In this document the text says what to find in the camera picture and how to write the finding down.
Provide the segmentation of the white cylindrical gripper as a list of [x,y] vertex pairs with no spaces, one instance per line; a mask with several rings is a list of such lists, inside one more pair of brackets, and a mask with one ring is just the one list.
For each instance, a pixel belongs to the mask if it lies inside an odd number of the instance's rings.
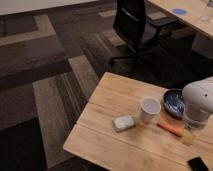
[[[184,124],[187,129],[190,130],[201,130],[203,129],[210,115],[208,113],[200,113],[197,115],[187,115],[183,116]],[[192,145],[194,141],[194,134],[189,130],[183,131],[182,141],[185,145]]]

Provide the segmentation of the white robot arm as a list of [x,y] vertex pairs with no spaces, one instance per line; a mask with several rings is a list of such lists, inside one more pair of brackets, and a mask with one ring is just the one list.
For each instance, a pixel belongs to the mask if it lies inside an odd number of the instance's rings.
[[187,84],[182,95],[185,101],[183,143],[191,145],[194,132],[203,129],[213,115],[213,76]]

